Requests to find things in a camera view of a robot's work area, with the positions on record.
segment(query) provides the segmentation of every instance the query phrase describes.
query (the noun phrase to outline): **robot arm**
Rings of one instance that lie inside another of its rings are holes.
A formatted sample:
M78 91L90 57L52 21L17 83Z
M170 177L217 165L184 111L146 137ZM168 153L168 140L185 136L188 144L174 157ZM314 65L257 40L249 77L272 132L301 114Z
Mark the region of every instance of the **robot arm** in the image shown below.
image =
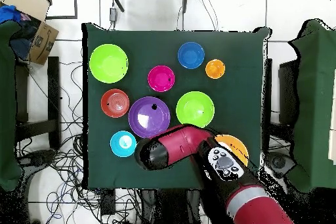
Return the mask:
M259 180L213 134L179 125L136 146L137 162L148 170L166 168L193 155L206 190L225 207L234 224L293 224Z

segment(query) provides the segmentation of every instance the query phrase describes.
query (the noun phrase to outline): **red bowl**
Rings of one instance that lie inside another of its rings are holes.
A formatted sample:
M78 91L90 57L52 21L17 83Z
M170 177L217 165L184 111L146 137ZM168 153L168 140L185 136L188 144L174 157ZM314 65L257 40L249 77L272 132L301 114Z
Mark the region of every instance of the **red bowl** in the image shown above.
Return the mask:
M100 105L107 116L119 118L127 113L129 98L122 90L112 89L103 94Z

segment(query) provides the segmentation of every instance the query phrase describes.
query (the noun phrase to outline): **white floor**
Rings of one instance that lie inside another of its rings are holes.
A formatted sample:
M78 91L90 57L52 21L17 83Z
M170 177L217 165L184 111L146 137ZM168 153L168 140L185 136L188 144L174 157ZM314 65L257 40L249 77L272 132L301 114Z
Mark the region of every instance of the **white floor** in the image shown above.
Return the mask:
M208 0L203 0L213 19L212 8ZM118 10L116 30L169 30L177 28L177 16L181 8L181 0L120 0L125 8L122 13ZM272 71L272 121L278 121L279 94L278 94L278 66L279 64L296 59L295 51L287 44L287 41L295 39L303 22L310 18L320 18L328 26L336 26L336 1L335 0L211 0L216 11L219 30L251 32L257 27L267 26L272 29L272 36L268 42L268 57L273 59ZM74 15L74 0L53 0L49 9L49 16ZM74 68L81 64L81 23L91 22L108 29L110 27L109 12L112 0L77 0L77 20L48 20L47 23L59 30L58 38L51 51L51 56L59 56L60 84L71 98L70 106L73 108L81 98L81 91L72 82L70 74ZM178 21L178 28L182 29L182 17ZM201 0L188 0L186 14L184 15L185 30L212 30L213 25ZM47 66L32 64L31 74L39 86L47 93ZM82 67L73 73L74 80L82 86ZM73 121L68 108L68 96L61 92L62 121ZM76 108L76 114L83 114L82 102ZM47 119L47 98L38 88L37 84L29 80L28 112L30 122ZM72 134L81 133L80 127L70 126ZM68 130L62 132L62 139L70 136ZM33 138L33 144L28 150L48 148L47 135ZM55 192L63 181L51 168L44 169L33 178L30 187L29 201L32 219L41 220L42 224L50 218L51 213L47 206L55 199L55 195L47 196ZM127 191L117 190L117 195L122 196ZM120 208L124 206L127 196L120 199ZM65 220L76 208L76 203L60 204L57 210L57 218L52 218L49 224L65 224ZM208 224L205 216L201 217L203 224ZM68 224L100 224L90 210L79 207L69 218Z

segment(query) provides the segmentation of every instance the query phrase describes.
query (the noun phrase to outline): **plate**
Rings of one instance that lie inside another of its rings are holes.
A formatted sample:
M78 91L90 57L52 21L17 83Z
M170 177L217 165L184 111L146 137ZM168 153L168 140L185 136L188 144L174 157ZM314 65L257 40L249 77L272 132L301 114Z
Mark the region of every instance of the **plate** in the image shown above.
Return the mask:
M110 140L112 152L120 158L126 158L133 154L137 141L132 133L128 131L118 131L114 133Z
M126 53L114 44L98 46L91 54L89 67L92 75L103 83L121 80L128 69Z
M156 97L142 97L129 110L129 125L142 138L165 131L170 121L168 106Z
M107 116L119 118L127 113L129 98L122 90L112 89L103 94L100 105Z
M196 42L187 42L183 44L177 53L180 64L189 69L198 68L204 61L204 50Z
M205 93L191 91L178 100L176 115L180 123L190 123L203 128L213 119L215 106Z
M148 84L157 92L168 91L172 88L174 82L174 72L168 66L156 66L148 74Z

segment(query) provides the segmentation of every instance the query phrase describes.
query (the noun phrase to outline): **green bowl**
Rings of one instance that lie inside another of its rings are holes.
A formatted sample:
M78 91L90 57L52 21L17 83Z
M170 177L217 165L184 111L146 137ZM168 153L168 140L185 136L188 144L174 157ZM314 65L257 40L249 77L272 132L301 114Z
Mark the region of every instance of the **green bowl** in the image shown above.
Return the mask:
M190 123L203 128L212 121L215 106L205 93L192 91L178 100L176 115L180 123Z
M125 76L129 62L127 55L119 46L103 44L92 52L89 67L97 80L115 83Z

